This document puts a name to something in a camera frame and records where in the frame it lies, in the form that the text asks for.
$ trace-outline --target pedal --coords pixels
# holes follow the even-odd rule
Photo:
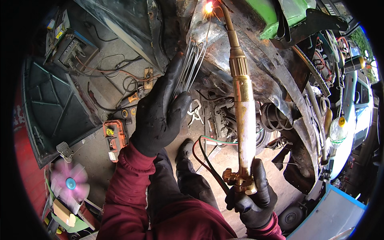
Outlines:
[[[66,142],[62,142],[56,146],[56,150],[67,163],[72,162],[73,151]]]

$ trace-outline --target brass torch handle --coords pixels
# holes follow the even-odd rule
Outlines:
[[[220,8],[227,24],[228,39],[231,46],[229,67],[233,78],[233,93],[235,96],[239,158],[239,172],[235,174],[227,169],[223,175],[228,180],[229,178],[236,180],[236,192],[245,192],[250,195],[256,192],[251,173],[252,160],[256,153],[256,112],[252,81],[249,77],[247,58],[240,47],[229,11],[222,3],[220,3]]]

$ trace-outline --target pink fan blade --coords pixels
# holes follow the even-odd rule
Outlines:
[[[77,201],[82,202],[85,198],[88,197],[89,190],[90,190],[90,187],[88,183],[80,183],[80,184],[76,183],[75,189],[72,190],[74,192],[73,197]]]
[[[59,185],[59,187],[67,188],[67,186],[65,185],[65,180],[67,179],[67,177],[63,173],[58,171],[53,171],[51,174],[51,182],[53,179],[56,179],[57,185]]]
[[[68,199],[72,198],[74,195],[74,191],[68,189],[67,187],[64,187],[60,191],[60,199],[63,201],[64,204],[68,203]]]
[[[87,182],[88,174],[85,171],[85,167],[81,164],[76,166],[70,171],[70,177],[75,180],[76,184]]]
[[[55,170],[58,171],[58,172],[63,172],[64,175],[68,178],[70,176],[70,170],[72,169],[72,164],[71,163],[68,163],[68,168],[65,166],[66,163],[65,163],[65,160],[64,159],[60,159],[58,160],[56,163],[55,163]]]

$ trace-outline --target garage floor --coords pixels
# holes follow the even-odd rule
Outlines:
[[[97,20],[95,20],[92,16],[87,14],[87,20],[93,22],[96,25],[99,36],[103,39],[112,39],[116,36],[111,33],[108,29],[106,29],[103,25],[101,25]],[[95,58],[91,61],[89,66],[93,68],[99,68],[103,70],[113,69],[117,63],[120,63],[123,59],[134,59],[137,57],[137,53],[135,53],[130,47],[128,47],[124,42],[120,39],[112,41],[112,42],[102,42],[100,41],[93,29],[90,29],[91,34],[94,36],[95,44],[99,46],[100,52],[95,56]],[[137,61],[130,66],[126,67],[124,70],[130,72],[131,74],[143,78],[144,77],[144,69],[150,67],[150,65],[145,60]],[[96,72],[89,72],[88,74],[98,74]],[[105,77],[101,78],[92,78],[89,77],[74,77],[75,80],[80,84],[80,86],[86,90],[87,83],[90,82],[90,90],[94,92],[97,101],[100,105],[105,108],[113,109],[115,108],[117,102],[124,93],[124,89],[122,87],[123,79],[126,77],[123,73],[120,73],[117,77],[112,79],[107,79]],[[105,112],[101,109],[98,109],[98,115],[100,118],[105,121],[106,116],[109,112]],[[136,122],[134,116],[132,116],[133,124],[128,127],[128,134],[131,134],[134,131]],[[187,115],[185,122],[190,121],[190,116]],[[184,141],[185,138],[189,137],[194,141],[200,135],[204,134],[204,128],[200,121],[194,121],[191,128],[183,129],[183,131],[178,135],[178,137],[166,147],[169,158],[172,161],[173,168],[175,170],[175,164],[173,160],[176,157],[176,153],[179,145]],[[105,193],[108,189],[109,180],[111,179],[115,163],[109,160],[107,146],[105,143],[105,139],[103,136],[103,131],[98,130],[94,134],[85,138],[83,141],[75,144],[72,147],[73,151],[75,151],[75,155],[73,156],[74,162],[81,163],[85,166],[86,171],[88,173],[88,183],[91,186],[91,191],[88,199],[94,202],[95,204],[102,206],[104,204]],[[208,153],[213,149],[213,146],[208,147]],[[296,188],[291,186],[283,177],[283,170],[279,171],[271,160],[278,154],[279,150],[272,151],[270,149],[265,149],[261,154],[257,157],[261,158],[264,163],[264,167],[266,169],[266,174],[270,185],[273,187],[275,192],[278,195],[278,201],[275,206],[275,212],[280,214],[287,206],[291,203],[296,202],[297,200],[301,200],[303,195]],[[201,165],[194,159],[192,156],[191,161],[194,164],[195,169],[199,168]],[[221,153],[216,155],[216,157],[212,161],[212,165],[216,169],[218,173],[223,172],[227,167],[232,168],[233,170],[238,169],[238,157],[237,151],[233,146],[227,146],[222,149]],[[238,233],[239,237],[244,236],[245,227],[240,221],[238,217],[238,213],[235,213],[234,210],[228,211],[226,209],[226,204],[224,202],[225,194],[215,179],[211,176],[211,174],[203,169],[201,174],[207,179],[209,184],[212,187],[212,190],[215,194],[218,206],[220,211],[222,212],[224,218],[227,222],[232,226],[232,228]]]

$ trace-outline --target orange tool case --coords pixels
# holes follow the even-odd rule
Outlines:
[[[109,159],[118,162],[120,150],[127,146],[125,125],[120,120],[109,120],[103,123],[104,137],[108,147]]]

